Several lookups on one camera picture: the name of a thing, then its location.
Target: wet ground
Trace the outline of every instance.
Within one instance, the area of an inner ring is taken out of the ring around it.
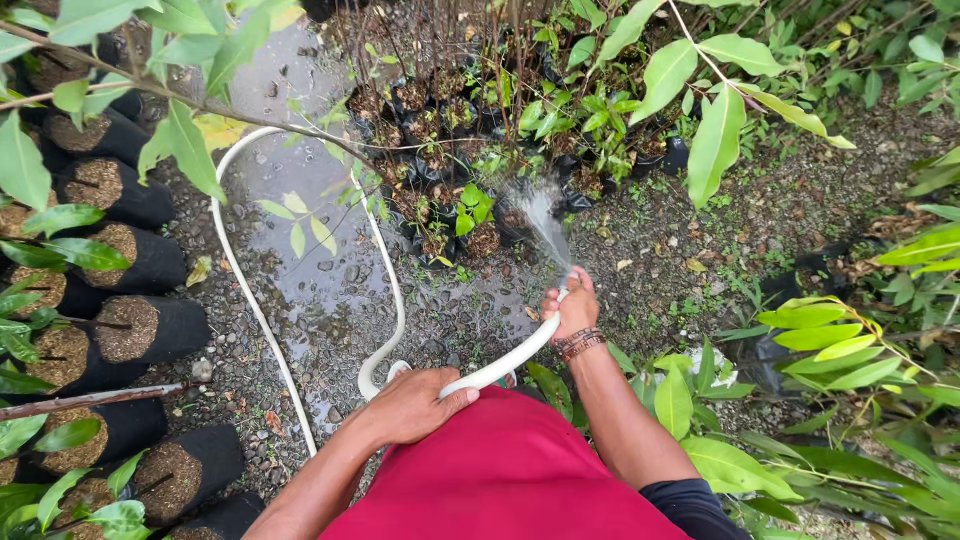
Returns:
[[[288,100],[298,103],[295,110],[323,114],[350,88],[338,48],[330,42],[321,46],[302,25],[273,35],[237,81],[242,84],[232,93],[238,110],[294,124],[302,122]],[[735,310],[747,302],[736,281],[782,272],[797,256],[851,238],[872,217],[898,211],[897,184],[904,182],[909,164],[945,152],[958,133],[945,115],[894,110],[889,98],[871,111],[856,100],[839,100],[842,133],[859,150],[841,153],[813,137],[798,137],[796,157],[778,160],[780,149],[774,148],[756,161],[741,161],[720,196],[700,213],[688,203],[679,180],[658,175],[579,214],[571,246],[599,283],[601,327],[621,348],[645,356],[701,343],[705,334],[738,324]],[[235,489],[269,499],[306,458],[296,414],[276,360],[223,260],[209,201],[170,163],[161,165],[154,179],[175,191],[180,213],[169,234],[180,242],[188,263],[201,256],[214,260],[206,282],[182,294],[206,307],[216,337],[204,352],[161,366],[152,377],[182,380],[192,375],[191,362],[211,362],[206,386],[169,403],[173,429],[236,425],[249,466]],[[359,209],[336,204],[348,175],[317,140],[265,139],[231,167],[225,185],[230,205],[224,217],[233,250],[287,352],[322,445],[363,404],[356,387],[360,364],[396,324],[389,278],[370,224]],[[293,222],[265,214],[256,203],[280,202],[293,191],[331,230],[343,220],[334,231],[335,256],[319,245],[304,219],[306,253],[296,258],[290,245]],[[502,251],[489,260],[467,261],[458,279],[454,272],[420,270],[406,255],[406,240],[389,225],[382,231],[408,316],[393,358],[466,373],[536,329],[526,308],[536,307],[542,291],[557,280],[544,257]],[[548,354],[542,356],[550,361]],[[731,432],[773,432],[808,414],[765,402],[720,404],[717,410]],[[278,426],[271,426],[271,413],[278,416]],[[362,487],[374,468],[375,463]]]

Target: thin stick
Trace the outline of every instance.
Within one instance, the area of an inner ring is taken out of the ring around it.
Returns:
[[[175,396],[182,394],[189,387],[189,382],[181,382],[180,384],[129,388],[126,390],[89,394],[78,398],[55,399],[48,402],[37,402],[35,404],[9,406],[7,408],[0,408],[0,422],[85,406],[115,404],[134,400],[145,400],[147,398],[158,398],[161,396]]]

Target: yellow leaf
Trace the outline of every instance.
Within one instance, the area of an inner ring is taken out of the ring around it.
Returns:
[[[706,266],[704,266],[704,264],[699,260],[697,260],[696,258],[688,258],[686,260],[686,267],[696,272],[697,274],[701,274],[707,271]]]
[[[213,113],[197,116],[193,123],[200,128],[200,133],[204,134],[208,154],[218,148],[233,146],[250,126],[246,122]]]
[[[197,259],[197,262],[193,265],[193,271],[190,272],[190,275],[187,276],[186,286],[192,287],[197,283],[202,283],[206,281],[206,275],[210,273],[210,268],[213,267],[213,259],[204,255],[201,258]]]

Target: soil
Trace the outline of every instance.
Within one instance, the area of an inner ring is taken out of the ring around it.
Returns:
[[[136,236],[126,225],[112,224],[89,237],[94,242],[103,242],[119,251],[130,262],[136,264]],[[84,277],[95,287],[112,287],[120,283],[127,270],[91,270],[84,268]]]
[[[52,473],[63,475],[71,469],[92,467],[93,464],[97,462],[97,459],[100,459],[100,455],[103,454],[104,449],[107,447],[107,422],[104,421],[103,416],[100,416],[89,408],[71,408],[69,410],[52,412],[50,416],[47,417],[44,430],[49,433],[71,422],[85,420],[87,418],[96,418],[100,421],[100,430],[97,431],[97,434],[78,447],[46,454],[40,464],[41,467]]]
[[[40,279],[38,282],[28,287],[29,289],[42,289],[46,288],[47,290],[25,290],[23,292],[35,292],[37,294],[42,294],[43,298],[33,302],[29,306],[24,306],[18,309],[15,313],[24,317],[30,316],[31,313],[40,309],[41,307],[57,307],[60,305],[60,302],[63,302],[63,293],[66,291],[66,277],[63,274],[58,272],[51,272],[49,270],[41,270],[38,268],[26,268],[24,266],[18,267],[16,270],[13,270],[11,274],[11,283],[18,283],[27,278],[35,276],[36,274],[43,274],[45,277]]]
[[[93,185],[76,182],[67,184],[64,191],[70,203],[106,210],[123,195],[120,165],[115,160],[84,161],[77,166],[74,175],[77,180]]]
[[[224,540],[219,534],[206,527],[179,528],[171,536],[173,540]]]
[[[66,360],[43,360],[36,364],[27,364],[27,375],[37,377],[54,384],[54,393],[67,384],[79,379],[86,371],[86,353],[90,340],[84,331],[75,327],[48,330],[34,342],[41,357],[52,356]]]
[[[47,134],[57,146],[68,152],[89,152],[100,144],[110,129],[112,121],[107,116],[97,116],[86,121],[82,132],[77,130],[69,116],[58,114],[48,120]]]
[[[172,479],[162,482],[150,492],[137,492],[137,499],[147,507],[147,517],[160,521],[172,520],[193,501],[204,479],[204,466],[179,444],[165,443],[143,458],[133,479],[137,489],[146,489],[167,475]]]
[[[159,314],[146,299],[139,296],[113,297],[97,315],[97,321],[114,325],[132,325],[132,330],[96,327],[94,331],[104,359],[113,363],[144,356],[154,344]]]
[[[59,507],[63,513],[54,520],[53,527],[65,527],[76,521],[72,515],[73,509],[80,503],[86,503],[89,511],[93,513],[104,506],[116,503],[116,500],[105,479],[81,480],[77,487],[60,501]],[[103,528],[92,523],[84,523],[70,529],[70,532],[73,540],[103,540],[104,538]]]

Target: fingers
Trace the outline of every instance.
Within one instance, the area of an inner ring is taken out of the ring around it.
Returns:
[[[444,408],[444,422],[453,417],[454,414],[467,408],[470,404],[480,398],[480,390],[476,388],[461,388],[456,392],[445,397],[441,402]]]

